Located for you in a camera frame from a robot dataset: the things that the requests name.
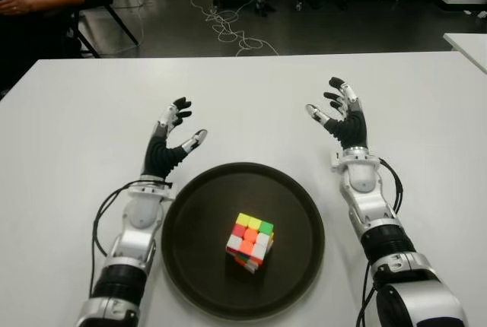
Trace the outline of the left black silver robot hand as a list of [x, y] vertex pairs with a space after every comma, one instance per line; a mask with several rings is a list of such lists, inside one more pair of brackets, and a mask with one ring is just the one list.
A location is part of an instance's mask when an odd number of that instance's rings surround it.
[[174, 148], [167, 146], [169, 134], [181, 125], [185, 118], [192, 115], [193, 112], [189, 109], [191, 105], [192, 102], [185, 97], [178, 98], [157, 120], [146, 148], [142, 179], [166, 179], [189, 153], [204, 142], [208, 131], [200, 129], [182, 144]]

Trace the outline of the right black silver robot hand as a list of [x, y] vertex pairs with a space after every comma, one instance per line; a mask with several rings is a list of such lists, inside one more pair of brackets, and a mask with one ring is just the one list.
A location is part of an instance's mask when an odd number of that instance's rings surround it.
[[341, 78], [331, 77], [329, 86], [334, 88], [337, 94], [324, 92], [323, 96], [339, 114], [339, 118], [332, 118], [313, 104], [305, 106], [308, 115], [325, 128], [341, 144], [343, 150], [354, 147], [368, 148], [367, 125], [358, 96], [351, 85]]

